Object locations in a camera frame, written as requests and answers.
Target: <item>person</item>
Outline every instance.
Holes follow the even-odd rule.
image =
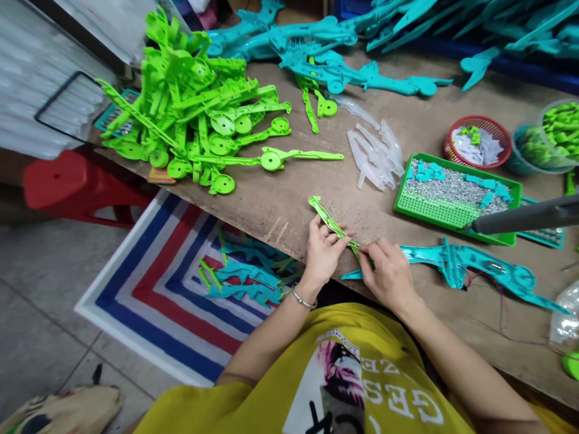
[[[402,250],[384,238],[359,249],[364,283],[412,333],[458,405],[427,376],[413,339],[386,313],[359,303],[311,310],[353,232],[346,234],[339,239],[316,216],[293,292],[242,343],[214,387],[169,390],[136,433],[547,432],[428,309]]]

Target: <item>printed graphic on shirt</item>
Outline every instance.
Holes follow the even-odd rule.
[[[364,432],[364,387],[359,348],[339,330],[340,342],[320,342],[312,355],[285,421],[286,434]]]

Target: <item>table surface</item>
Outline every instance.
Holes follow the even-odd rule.
[[[359,49],[353,50],[346,60],[358,69],[369,58]],[[460,86],[466,78],[461,76],[458,61],[408,51],[396,51],[382,58],[380,72],[390,78],[408,75],[456,78],[457,85],[439,88],[430,99],[373,89],[364,93],[352,86],[346,89],[344,94],[356,100],[375,119],[386,119],[402,145],[404,161],[418,152],[443,156],[443,142],[449,127],[462,116],[488,116],[513,131],[519,122],[545,105],[569,97],[556,90],[521,83],[493,72],[487,73],[473,89],[462,93]],[[262,86],[275,84],[280,100],[289,101],[293,106],[290,115],[283,114],[290,121],[292,134],[272,138],[264,145],[284,151],[302,149],[342,153],[346,158],[343,162],[288,160],[285,169],[277,172],[266,172],[260,166],[230,166],[226,173],[235,179],[237,185],[230,195],[209,195],[206,187],[194,184],[188,178],[168,187],[170,192],[299,260],[304,259],[308,222],[315,215],[308,198],[318,195],[334,220],[346,221],[356,230],[354,240],[362,244],[383,236],[399,244],[430,246],[438,245],[446,236],[450,243],[473,245],[502,260],[531,268],[537,276],[535,293],[552,300],[576,280],[579,267],[560,271],[579,259],[575,252],[579,244],[575,228],[567,230],[563,250],[549,249],[522,238],[517,239],[515,247],[497,247],[394,213],[392,206],[396,191],[380,192],[368,181],[361,190],[357,187],[359,170],[352,157],[347,131],[362,121],[345,110],[339,110],[334,118],[318,120],[320,133],[313,134],[301,90],[291,74],[280,70],[274,63],[252,63],[248,65],[247,75],[258,78]],[[315,107],[316,99],[313,95],[311,99]],[[280,114],[268,114],[266,121],[256,130],[267,128],[267,119],[275,116]],[[247,146],[239,155],[258,156],[260,147],[260,143]],[[123,159],[110,149],[102,152],[133,172],[147,176],[148,163]],[[523,195],[539,201],[563,193],[561,176],[517,178],[503,169],[493,172],[520,181],[524,186]],[[334,277],[339,278],[355,269],[354,255],[347,251],[342,255]],[[579,410],[579,382],[565,373],[558,355],[544,346],[513,342],[497,332],[500,296],[494,286],[479,278],[469,291],[453,289],[433,267],[424,264],[413,265],[412,273],[416,290],[428,306],[492,365]],[[373,298],[360,281],[343,283]],[[548,342],[550,311],[516,298],[508,298],[507,305],[505,333],[510,338]]]

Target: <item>silver bracelet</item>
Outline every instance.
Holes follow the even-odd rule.
[[[292,292],[292,294],[294,294],[294,297],[296,298],[297,302],[298,302],[299,304],[301,304],[303,307],[307,307],[309,310],[312,310],[312,309],[315,309],[315,308],[318,306],[318,299],[317,299],[317,298],[315,299],[315,303],[314,303],[314,305],[312,306],[311,304],[306,303],[305,301],[303,301],[302,298],[301,298],[299,295],[297,295],[295,288],[292,288],[292,289],[291,289],[291,292]]]

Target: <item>floor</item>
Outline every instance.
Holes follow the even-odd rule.
[[[57,219],[0,227],[0,421],[30,398],[101,383],[125,404],[107,432],[122,432],[178,384],[74,311],[128,231]]]

